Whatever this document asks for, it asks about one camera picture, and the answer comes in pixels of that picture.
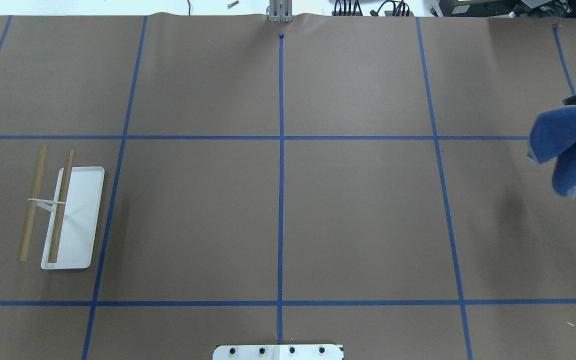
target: towel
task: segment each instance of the towel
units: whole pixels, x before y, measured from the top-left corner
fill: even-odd
[[[574,196],[576,187],[576,95],[564,106],[537,116],[528,140],[528,158],[543,164],[557,157],[552,187],[560,196]]]

